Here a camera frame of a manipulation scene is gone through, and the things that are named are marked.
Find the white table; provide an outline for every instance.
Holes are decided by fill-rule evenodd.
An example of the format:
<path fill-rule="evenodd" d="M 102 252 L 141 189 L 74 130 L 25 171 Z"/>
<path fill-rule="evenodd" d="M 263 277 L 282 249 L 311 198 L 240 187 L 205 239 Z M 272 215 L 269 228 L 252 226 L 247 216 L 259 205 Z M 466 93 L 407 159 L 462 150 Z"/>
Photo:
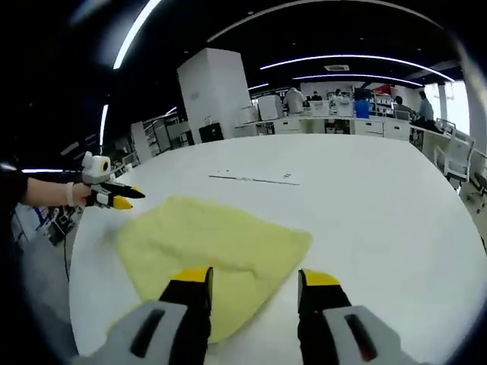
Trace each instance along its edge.
<path fill-rule="evenodd" d="M 219 169 L 291 173 L 301 184 L 207 177 Z M 107 329 L 139 302 L 113 232 L 173 194 L 216 198 L 313 234 L 302 263 L 249 325 L 210 346 L 208 363 L 301 362 L 299 268 L 336 276 L 351 302 L 396 330 L 419 361 L 443 363 L 487 299 L 487 258 L 468 211 L 407 142 L 357 135 L 234 138 L 167 152 L 119 181 L 140 187 L 147 198 L 133 201 L 130 211 L 84 213 L 69 287 L 80 354 L 97 350 Z"/>

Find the white cabinet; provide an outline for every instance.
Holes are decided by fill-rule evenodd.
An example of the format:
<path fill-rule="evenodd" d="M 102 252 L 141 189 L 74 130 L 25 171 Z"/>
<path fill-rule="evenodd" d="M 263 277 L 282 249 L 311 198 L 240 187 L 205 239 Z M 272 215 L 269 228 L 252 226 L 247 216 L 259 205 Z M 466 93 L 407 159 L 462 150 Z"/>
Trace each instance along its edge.
<path fill-rule="evenodd" d="M 394 120 L 384 122 L 384 137 L 409 141 L 409 123 Z"/>
<path fill-rule="evenodd" d="M 301 133 L 301 123 L 296 120 L 279 120 L 274 122 L 274 133 L 277 135 L 290 135 Z"/>
<path fill-rule="evenodd" d="M 383 123 L 367 119 L 355 119 L 353 120 L 352 133 L 354 135 L 373 135 L 375 137 L 383 137 Z"/>

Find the black ceiling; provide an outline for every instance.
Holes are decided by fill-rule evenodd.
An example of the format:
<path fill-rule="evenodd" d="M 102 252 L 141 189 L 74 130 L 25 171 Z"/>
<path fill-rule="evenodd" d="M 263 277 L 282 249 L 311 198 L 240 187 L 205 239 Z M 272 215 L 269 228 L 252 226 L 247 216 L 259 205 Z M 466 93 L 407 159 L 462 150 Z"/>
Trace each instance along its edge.
<path fill-rule="evenodd" d="M 101 2 L 102 6 L 76 25 L 72 25 L 73 11 L 82 2 L 62 2 L 62 7 L 59 2 L 33 2 L 18 9 L 16 15 L 23 19 L 24 27 L 19 27 L 19 37 L 12 45 L 20 75 L 13 105 L 24 123 L 20 135 L 26 143 L 35 144 L 42 135 L 51 149 L 58 151 L 59 145 L 65 147 L 82 135 L 98 133 L 105 103 L 110 105 L 108 139 L 127 132 L 131 123 L 165 113 L 172 106 L 183 110 L 177 67 L 207 46 L 240 52 L 249 86 L 264 82 L 271 87 L 285 86 L 293 77 L 326 73 L 323 66 L 328 64 L 350 65 L 351 73 L 395 78 L 418 71 L 364 59 L 317 60 L 259 69 L 297 57 L 359 53 L 425 66 L 457 59 L 443 30 L 383 5 L 335 1 L 292 6 L 257 17 L 207 43 L 209 37 L 249 17 L 250 12 L 286 2 L 162 0 L 139 31 L 122 67 L 113 70 L 116 52 L 147 1 Z M 448 16 L 454 16 L 440 12 L 436 2 L 390 3 L 417 10 L 442 24 L 451 24 Z M 462 78 L 460 68 L 443 73 Z M 439 80 L 437 75 L 427 75 L 416 81 L 427 84 Z"/>

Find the white chair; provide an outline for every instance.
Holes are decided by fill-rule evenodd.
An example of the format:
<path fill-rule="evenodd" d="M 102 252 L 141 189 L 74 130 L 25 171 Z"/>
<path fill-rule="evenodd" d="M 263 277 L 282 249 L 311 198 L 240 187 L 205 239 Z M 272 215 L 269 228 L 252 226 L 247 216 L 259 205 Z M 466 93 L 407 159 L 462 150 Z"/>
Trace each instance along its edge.
<path fill-rule="evenodd" d="M 450 178 L 458 180 L 460 183 L 469 181 L 470 160 L 474 144 L 473 138 L 454 129 L 445 152 L 438 146 L 434 148 L 434 164 L 448 181 Z"/>

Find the person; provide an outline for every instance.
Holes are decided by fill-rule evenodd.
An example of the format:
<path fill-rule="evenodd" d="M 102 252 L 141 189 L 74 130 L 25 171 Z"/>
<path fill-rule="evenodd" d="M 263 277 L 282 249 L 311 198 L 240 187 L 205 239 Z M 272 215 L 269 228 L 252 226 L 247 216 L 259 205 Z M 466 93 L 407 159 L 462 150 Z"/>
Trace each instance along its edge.
<path fill-rule="evenodd" d="M 409 116 L 412 116 L 412 114 L 413 114 L 412 109 L 409 108 L 406 105 L 403 105 L 403 99 L 402 99 L 402 97 L 400 97 L 398 95 L 394 100 L 396 101 L 396 105 L 394 106 L 394 110 L 408 112 L 409 113 Z"/>
<path fill-rule="evenodd" d="M 419 104 L 419 109 L 416 113 L 415 120 L 411 123 L 433 132 L 442 133 L 442 131 L 438 129 L 434 123 L 433 106 L 431 106 L 430 102 L 428 101 L 426 93 L 424 91 L 419 91 L 419 96 L 421 97 L 421 104 Z"/>
<path fill-rule="evenodd" d="M 416 113 L 417 119 L 422 119 L 423 122 L 428 120 L 434 120 L 433 106 L 431 106 L 426 93 L 421 90 L 419 91 L 419 96 L 421 97 L 421 104 L 419 104 L 418 112 Z"/>
<path fill-rule="evenodd" d="M 5 339 L 0 346 L 6 363 L 22 363 L 23 360 L 58 363 L 43 340 L 23 295 L 21 284 L 21 249 L 13 242 L 11 220 L 18 203 L 32 206 L 60 206 L 68 204 L 72 193 L 76 205 L 86 205 L 91 189 L 78 183 L 45 182 L 26 176 L 0 154 L 0 278 L 2 279 L 2 312 L 6 325 Z"/>
<path fill-rule="evenodd" d="M 305 101 L 304 95 L 296 87 L 292 87 L 284 97 L 283 103 L 288 106 L 290 114 L 297 114 L 303 112 Z"/>
<path fill-rule="evenodd" d="M 312 101 L 321 101 L 323 98 L 318 94 L 317 91 L 313 91 L 313 96 L 311 97 Z"/>

